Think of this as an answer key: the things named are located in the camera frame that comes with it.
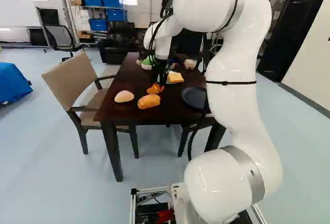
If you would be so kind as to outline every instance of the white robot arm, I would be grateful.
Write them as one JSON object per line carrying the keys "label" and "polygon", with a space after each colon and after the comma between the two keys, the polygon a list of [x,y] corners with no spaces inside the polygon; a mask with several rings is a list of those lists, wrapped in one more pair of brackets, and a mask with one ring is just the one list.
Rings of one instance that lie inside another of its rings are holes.
{"label": "white robot arm", "polygon": [[[268,0],[173,0],[173,15],[155,37],[156,57],[165,59],[171,36],[183,27],[223,34],[224,44],[206,71],[207,95],[215,119],[232,135],[232,146],[196,157],[184,174],[191,204],[209,224],[230,220],[282,180],[281,160],[260,118],[254,84],[256,57],[270,23]],[[146,48],[156,26],[145,35]]]}

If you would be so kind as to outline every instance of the plate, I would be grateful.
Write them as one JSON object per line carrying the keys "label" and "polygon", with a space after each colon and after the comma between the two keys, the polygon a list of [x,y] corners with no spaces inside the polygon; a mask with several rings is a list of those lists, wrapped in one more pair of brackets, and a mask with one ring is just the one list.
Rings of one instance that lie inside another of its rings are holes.
{"label": "plate", "polygon": [[188,87],[182,90],[181,98],[189,106],[203,109],[206,97],[206,89],[202,87]]}

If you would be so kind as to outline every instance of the chair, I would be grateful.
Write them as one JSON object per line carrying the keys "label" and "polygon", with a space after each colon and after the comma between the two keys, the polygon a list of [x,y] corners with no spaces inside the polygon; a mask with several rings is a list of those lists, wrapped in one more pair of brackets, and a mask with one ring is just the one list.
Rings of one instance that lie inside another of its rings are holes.
{"label": "chair", "polygon": [[129,22],[108,22],[107,39],[98,41],[103,63],[120,65],[128,52],[136,52],[135,24]]}
{"label": "chair", "polygon": [[[199,127],[198,130],[202,130],[206,127],[211,127],[215,125],[217,121],[213,118],[212,114],[207,114],[205,120],[201,123],[201,126]],[[197,126],[196,123],[189,124],[189,125],[181,125],[182,128],[182,134],[181,134],[181,139],[180,139],[180,146],[179,150],[177,152],[178,157],[182,157],[182,154],[184,152],[188,135],[189,133],[193,132],[195,130],[195,127]]]}
{"label": "chair", "polygon": [[[82,151],[88,154],[86,133],[88,130],[101,130],[101,123],[93,121],[93,118],[108,90],[102,89],[100,81],[114,78],[115,75],[98,78],[87,54],[83,52],[60,63],[49,72],[42,74],[42,77],[76,126]],[[72,107],[81,93],[93,82],[98,92],[90,102],[86,106]],[[134,156],[139,158],[136,127],[117,126],[117,131],[130,134]]]}
{"label": "chair", "polygon": [[70,52],[70,56],[73,57],[72,52],[77,52],[86,47],[84,44],[76,46],[71,33],[64,25],[45,25],[45,30],[50,41],[49,43],[54,50]]}

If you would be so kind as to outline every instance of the wooden table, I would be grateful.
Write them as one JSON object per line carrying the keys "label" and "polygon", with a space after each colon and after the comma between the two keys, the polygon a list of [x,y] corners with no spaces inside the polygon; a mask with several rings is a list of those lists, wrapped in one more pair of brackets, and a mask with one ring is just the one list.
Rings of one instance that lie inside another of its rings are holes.
{"label": "wooden table", "polygon": [[[138,100],[147,95],[147,88],[152,85],[151,71],[145,71],[136,64],[138,56],[129,54],[121,65],[115,79],[94,117],[101,122],[103,135],[109,153],[111,165],[117,182],[123,181],[116,125],[160,125],[160,124],[193,124],[198,121],[201,112],[186,105],[181,99],[184,88],[196,86],[205,87],[205,79],[200,71],[188,71],[182,66],[176,66],[185,82],[166,86],[159,94],[160,106],[140,110]],[[114,97],[118,92],[128,90],[135,98],[127,103],[116,103]],[[225,128],[215,124],[210,132],[205,151],[218,148]]]}

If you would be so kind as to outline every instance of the table leg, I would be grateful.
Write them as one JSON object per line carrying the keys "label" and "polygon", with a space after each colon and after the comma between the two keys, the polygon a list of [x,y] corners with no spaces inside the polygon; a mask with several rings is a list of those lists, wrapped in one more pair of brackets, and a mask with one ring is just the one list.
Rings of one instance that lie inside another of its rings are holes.
{"label": "table leg", "polygon": [[208,136],[204,152],[217,149],[225,131],[226,128],[221,124],[214,124],[211,128],[210,135]]}
{"label": "table leg", "polygon": [[102,132],[110,157],[113,173],[117,182],[123,181],[116,126],[111,122],[101,122]]}

